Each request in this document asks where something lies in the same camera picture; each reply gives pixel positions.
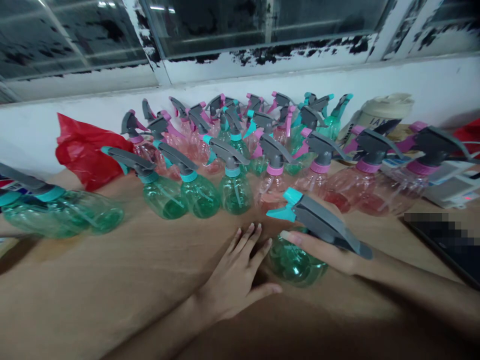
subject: green spray bottle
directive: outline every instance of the green spray bottle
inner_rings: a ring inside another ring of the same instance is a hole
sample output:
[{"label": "green spray bottle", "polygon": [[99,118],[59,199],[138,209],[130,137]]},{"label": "green spray bottle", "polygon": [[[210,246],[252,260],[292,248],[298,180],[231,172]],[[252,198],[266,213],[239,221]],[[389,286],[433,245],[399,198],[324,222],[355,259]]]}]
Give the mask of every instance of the green spray bottle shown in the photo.
[{"label": "green spray bottle", "polygon": [[225,176],[221,178],[218,192],[222,207],[233,215],[245,213],[253,203],[253,193],[250,183],[240,170],[241,165],[247,166],[250,160],[226,142],[211,136],[204,136],[203,141],[210,145],[212,153],[225,161]]},{"label": "green spray bottle", "polygon": [[188,211],[200,219],[215,215],[220,207],[220,195],[212,182],[199,175],[195,171],[199,167],[177,149],[164,142],[158,148],[165,158],[180,169],[183,180],[180,191],[186,200]]},{"label": "green spray bottle", "polygon": [[[250,151],[245,141],[242,140],[242,122],[240,121],[239,114],[235,107],[224,106],[221,109],[225,114],[226,120],[230,127],[230,142],[229,145],[237,150],[245,159],[250,159]],[[242,174],[246,174],[248,167],[240,165],[240,171]]]},{"label": "green spray bottle", "polygon": [[324,122],[327,128],[322,129],[321,131],[317,130],[317,132],[320,133],[321,135],[325,135],[326,137],[332,139],[333,141],[337,140],[337,137],[339,136],[339,132],[340,132],[342,115],[344,114],[345,108],[347,107],[347,105],[349,104],[350,100],[353,97],[354,97],[353,94],[343,95],[338,101],[338,104],[331,111],[330,116],[327,116],[325,118]]},{"label": "green spray bottle", "polygon": [[155,164],[131,152],[103,146],[101,151],[114,158],[127,175],[134,169],[143,183],[143,199],[155,214],[165,220],[181,218],[188,211],[187,202],[181,195],[180,185],[172,179],[158,175]]},{"label": "green spray bottle", "polygon": [[249,170],[251,173],[259,177],[267,170],[267,166],[269,164],[269,160],[263,153],[262,147],[260,146],[260,137],[263,134],[273,137],[274,124],[277,121],[270,115],[255,110],[248,110],[247,116],[250,119],[250,126],[248,127],[248,131],[245,133],[243,138],[245,139],[252,135],[257,139],[255,150],[251,153]]},{"label": "green spray bottle", "polygon": [[[303,146],[305,138],[302,136],[302,133],[305,129],[309,129],[313,131],[315,129],[319,129],[319,128],[323,129],[327,127],[324,123],[323,116],[321,116],[318,111],[304,104],[299,104],[298,108],[300,109],[299,116],[301,116],[301,124],[298,127],[299,129],[302,129],[302,131],[300,132],[301,141],[296,143],[294,146],[292,146],[289,149],[292,155],[296,154],[299,151],[299,149]],[[301,156],[297,156],[294,158],[298,160],[298,164],[296,165],[286,164],[285,171],[290,176],[295,176],[302,169],[308,168],[311,165],[314,158],[315,158],[315,154],[312,154],[309,152],[303,153]]]},{"label": "green spray bottle", "polygon": [[75,228],[59,222],[45,202],[18,191],[0,189],[0,209],[12,226],[52,239],[66,239],[77,235]]},{"label": "green spray bottle", "polygon": [[45,202],[60,223],[77,233],[90,229],[94,235],[106,234],[124,219],[124,211],[105,196],[87,191],[67,191],[0,163],[0,173],[21,183],[33,196]]}]

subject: table surface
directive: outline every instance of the table surface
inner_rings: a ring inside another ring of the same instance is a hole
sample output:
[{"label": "table surface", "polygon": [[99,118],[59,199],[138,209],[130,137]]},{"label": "table surface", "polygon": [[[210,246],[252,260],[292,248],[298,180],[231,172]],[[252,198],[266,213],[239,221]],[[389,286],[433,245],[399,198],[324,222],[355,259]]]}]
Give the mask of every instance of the table surface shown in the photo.
[{"label": "table surface", "polygon": [[[334,171],[341,167],[332,165]],[[80,188],[67,170],[51,182]],[[123,204],[122,225],[103,236],[44,239],[0,275],[0,359],[98,359],[205,282],[237,227],[261,222],[267,239],[293,226],[256,209],[241,216],[221,210],[209,219],[187,214],[166,221],[145,204],[142,183],[133,175],[99,193]],[[448,213],[473,229],[479,207],[477,201],[467,210],[445,210],[422,199],[410,212]],[[400,219],[359,212],[345,219],[365,243],[460,282]],[[0,236],[17,232],[0,218]],[[264,264],[261,269],[271,277]],[[281,284],[282,294],[216,324],[178,358],[470,358],[454,333],[358,277],[330,268],[309,288]]]}]

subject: window glass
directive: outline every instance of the window glass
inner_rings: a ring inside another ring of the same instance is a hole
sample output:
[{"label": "window glass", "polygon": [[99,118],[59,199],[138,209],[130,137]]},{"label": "window glass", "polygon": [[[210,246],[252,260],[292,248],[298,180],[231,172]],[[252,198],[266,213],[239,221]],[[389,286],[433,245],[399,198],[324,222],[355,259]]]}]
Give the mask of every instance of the window glass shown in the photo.
[{"label": "window glass", "polygon": [[0,0],[7,80],[146,63],[120,0]]},{"label": "window glass", "polygon": [[373,33],[388,0],[146,0],[167,57]]}]

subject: pink nozzle tip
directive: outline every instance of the pink nozzle tip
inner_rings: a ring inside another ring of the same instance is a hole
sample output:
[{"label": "pink nozzle tip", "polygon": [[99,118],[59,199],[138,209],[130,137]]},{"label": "pink nozzle tip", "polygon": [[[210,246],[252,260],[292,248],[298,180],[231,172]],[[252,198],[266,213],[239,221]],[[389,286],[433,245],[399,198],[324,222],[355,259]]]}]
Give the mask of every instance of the pink nozzle tip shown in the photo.
[{"label": "pink nozzle tip", "polygon": [[408,128],[410,130],[412,130],[414,133],[419,133],[421,130],[423,130],[427,127],[428,127],[428,125],[426,123],[424,123],[423,121],[415,121]]},{"label": "pink nozzle tip", "polygon": [[308,138],[310,133],[312,132],[312,129],[309,129],[308,127],[304,128],[302,131],[301,131],[301,135],[304,137],[304,138]]},{"label": "pink nozzle tip", "polygon": [[172,116],[169,114],[169,112],[167,110],[160,111],[160,114],[162,114],[163,117],[165,118],[165,120],[167,120],[167,121],[172,119]]},{"label": "pink nozzle tip", "polygon": [[355,126],[351,129],[351,133],[352,133],[352,134],[355,134],[355,135],[358,135],[358,134],[360,134],[363,130],[365,130],[365,127],[364,127],[364,126],[355,125]]}]

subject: plastic bottle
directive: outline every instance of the plastic bottle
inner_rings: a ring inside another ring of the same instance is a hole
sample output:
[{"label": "plastic bottle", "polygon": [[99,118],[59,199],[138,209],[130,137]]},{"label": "plastic bottle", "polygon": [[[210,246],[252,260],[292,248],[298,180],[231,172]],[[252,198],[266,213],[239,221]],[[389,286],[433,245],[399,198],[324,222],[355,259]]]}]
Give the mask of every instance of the plastic bottle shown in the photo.
[{"label": "plastic bottle", "polygon": [[302,133],[306,137],[303,141],[304,146],[300,150],[293,154],[293,158],[301,158],[302,153],[312,152],[317,157],[311,163],[309,168],[303,169],[299,178],[292,185],[292,188],[304,193],[314,194],[321,199],[325,197],[326,187],[328,179],[328,171],[330,169],[330,163],[333,157],[333,152],[337,152],[336,158],[342,158],[348,160],[343,150],[332,139],[319,134],[316,131],[312,131],[309,128],[303,129]]},{"label": "plastic bottle", "polygon": [[195,128],[192,134],[193,147],[191,149],[193,150],[193,153],[190,155],[191,158],[193,158],[193,161],[200,165],[200,172],[207,175],[213,175],[221,171],[223,165],[218,159],[210,161],[212,159],[210,147],[202,141],[202,138],[205,135],[215,137],[215,134],[210,133],[210,125],[208,125],[204,119],[206,114],[202,110],[202,105],[203,104],[198,104],[192,109],[186,109],[188,118]]},{"label": "plastic bottle", "polygon": [[165,160],[157,150],[157,148],[148,140],[145,140],[142,135],[137,132],[137,129],[148,130],[135,117],[135,111],[129,110],[123,117],[121,122],[121,134],[128,134],[130,141],[133,143],[133,153],[149,162],[156,164],[155,171],[160,175],[167,175],[167,167]]},{"label": "plastic bottle", "polygon": [[[303,128],[311,131],[311,130],[315,130],[317,128],[323,128],[326,126],[324,124],[323,117],[320,115],[318,111],[313,110],[311,107],[304,104],[298,104],[298,108],[300,109],[300,113],[298,116],[301,117],[301,124],[298,126],[299,128]],[[298,154],[297,157],[294,157],[294,159],[297,159],[298,164],[285,165],[285,171],[290,176],[295,176],[302,169],[308,168],[314,159],[314,154],[308,152],[308,147],[306,148],[305,152],[299,152],[302,146],[304,146],[305,137],[302,134],[303,134],[302,132],[300,132],[299,134],[301,138],[300,142],[298,142],[298,139],[296,138],[293,138],[293,137],[291,138],[292,140],[291,145],[294,145],[294,146],[291,147],[289,150],[292,155]]]},{"label": "plastic bottle", "polygon": [[159,144],[158,148],[166,158],[180,169],[183,180],[180,191],[186,200],[188,211],[200,219],[215,215],[220,207],[220,195],[212,182],[199,175],[195,171],[198,166],[180,151],[165,143]]},{"label": "plastic bottle", "polygon": [[[159,111],[155,116],[146,99],[143,99],[142,108],[145,119],[148,121],[148,129],[153,135],[153,146],[157,148],[157,150],[159,143],[167,143],[180,152],[186,151],[186,138],[173,127],[172,123],[170,122],[172,117],[166,110]],[[172,180],[180,181],[180,169],[177,166],[172,166],[172,163],[168,159],[164,158],[160,151],[159,156],[161,163],[165,164],[166,176]]]},{"label": "plastic bottle", "polygon": [[52,239],[66,239],[78,235],[78,228],[59,222],[46,203],[18,191],[0,189],[0,208],[5,220],[12,226]]},{"label": "plastic bottle", "polygon": [[330,116],[325,118],[324,122],[326,128],[322,128],[320,131],[318,131],[320,134],[329,137],[333,141],[337,140],[340,132],[342,115],[344,114],[345,107],[347,107],[348,103],[353,97],[353,94],[349,93],[340,98],[338,104],[331,111]]},{"label": "plastic bottle", "polygon": [[325,184],[324,200],[335,204],[342,214],[353,211],[360,200],[374,190],[377,172],[390,149],[404,158],[392,141],[372,130],[362,131],[356,142],[365,155],[355,167],[340,170]]},{"label": "plastic bottle", "polygon": [[[361,212],[377,217],[401,215],[422,197],[429,187],[429,176],[440,168],[443,161],[476,162],[464,144],[434,126],[425,127],[413,140],[415,149],[425,155],[388,173],[380,172],[375,188],[358,204]],[[463,153],[463,156],[450,157],[456,152]]]},{"label": "plastic bottle", "polygon": [[273,137],[274,123],[276,123],[276,120],[270,115],[255,110],[249,110],[247,116],[250,119],[250,126],[243,138],[248,139],[254,137],[256,139],[256,147],[250,156],[249,171],[259,177],[267,170],[269,164],[269,160],[264,155],[262,147],[260,146],[260,137],[263,134]]},{"label": "plastic bottle", "polygon": [[124,211],[105,196],[86,191],[67,191],[2,163],[0,173],[23,184],[33,196],[46,203],[48,212],[58,222],[76,233],[90,229],[94,235],[106,234],[124,219]]},{"label": "plastic bottle", "polygon": [[[361,243],[338,217],[322,205],[291,187],[283,196],[286,206],[268,211],[267,216],[303,223],[305,227],[295,227],[292,230],[311,234],[317,237],[318,241],[333,244],[367,260],[372,259],[372,250]],[[325,262],[307,254],[280,235],[273,241],[268,258],[273,272],[279,278],[299,288],[312,285],[328,269]]]},{"label": "plastic bottle", "polygon": [[142,159],[128,151],[104,146],[101,151],[114,158],[127,175],[134,169],[143,183],[143,199],[155,214],[165,220],[181,218],[188,211],[187,201],[180,191],[180,184],[158,175],[153,162]]},{"label": "plastic bottle", "polygon": [[218,186],[222,207],[233,215],[245,213],[253,204],[253,193],[240,165],[248,165],[250,160],[224,141],[210,136],[204,136],[203,141],[207,142],[211,151],[226,164],[225,176],[221,178]]},{"label": "plastic bottle", "polygon": [[[235,108],[224,106],[221,111],[224,113],[230,128],[229,145],[237,150],[245,159],[250,159],[250,151],[247,148],[247,144],[242,140],[242,122]],[[240,171],[242,174],[246,174],[248,166],[241,164]]]},{"label": "plastic bottle", "polygon": [[296,163],[292,155],[273,137],[263,134],[260,137],[260,146],[268,159],[266,172],[260,177],[254,193],[255,204],[266,213],[271,209],[285,206],[283,197],[288,185],[284,178],[284,163]]}]

